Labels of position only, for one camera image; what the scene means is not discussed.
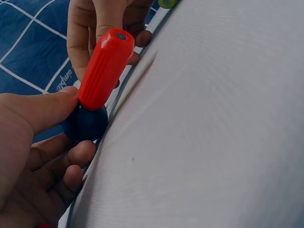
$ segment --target green object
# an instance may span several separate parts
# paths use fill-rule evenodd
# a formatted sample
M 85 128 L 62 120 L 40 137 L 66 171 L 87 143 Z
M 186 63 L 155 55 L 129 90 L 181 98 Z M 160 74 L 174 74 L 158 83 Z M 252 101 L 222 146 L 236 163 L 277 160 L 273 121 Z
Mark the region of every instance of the green object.
M 172 9 L 177 5 L 178 1 L 179 0 L 158 0 L 158 4 L 164 9 Z

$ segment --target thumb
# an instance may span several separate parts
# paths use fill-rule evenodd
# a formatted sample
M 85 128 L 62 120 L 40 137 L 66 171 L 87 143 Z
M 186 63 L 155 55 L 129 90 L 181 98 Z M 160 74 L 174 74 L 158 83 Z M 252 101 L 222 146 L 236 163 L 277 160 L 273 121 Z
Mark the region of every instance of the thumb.
M 78 104 L 78 89 L 67 86 L 60 92 L 42 95 L 6 94 L 0 97 L 11 116 L 27 123 L 36 135 L 65 120 Z
M 96 41 L 112 28 L 123 28 L 124 11 L 130 0 L 93 0 L 96 10 Z

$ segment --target blue ball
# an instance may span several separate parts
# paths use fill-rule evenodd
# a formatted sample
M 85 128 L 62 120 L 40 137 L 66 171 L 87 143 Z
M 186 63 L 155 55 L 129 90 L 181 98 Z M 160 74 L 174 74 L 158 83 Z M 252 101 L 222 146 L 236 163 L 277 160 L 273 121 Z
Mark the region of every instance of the blue ball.
M 94 141 L 103 136 L 108 126 L 108 113 L 105 107 L 90 112 L 78 105 L 61 126 L 74 142 Z

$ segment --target toy screwdriver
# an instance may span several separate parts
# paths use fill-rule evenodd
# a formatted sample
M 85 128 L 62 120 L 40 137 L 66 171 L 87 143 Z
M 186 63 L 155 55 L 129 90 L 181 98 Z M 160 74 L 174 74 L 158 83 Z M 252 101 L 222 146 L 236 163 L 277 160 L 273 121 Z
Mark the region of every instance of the toy screwdriver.
M 94 141 L 102 137 L 108 124 L 105 103 L 133 55 L 134 38 L 113 28 L 98 41 L 79 88 L 79 105 L 61 123 L 73 141 Z

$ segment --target ribbed grip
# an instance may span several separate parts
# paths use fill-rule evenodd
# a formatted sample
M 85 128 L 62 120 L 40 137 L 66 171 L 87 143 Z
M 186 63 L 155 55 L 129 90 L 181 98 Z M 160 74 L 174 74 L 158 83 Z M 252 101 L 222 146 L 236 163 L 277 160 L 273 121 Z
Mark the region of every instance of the ribbed grip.
M 113 28 L 100 38 L 79 89 L 86 110 L 95 111 L 106 103 L 133 49 L 134 38 L 122 29 Z

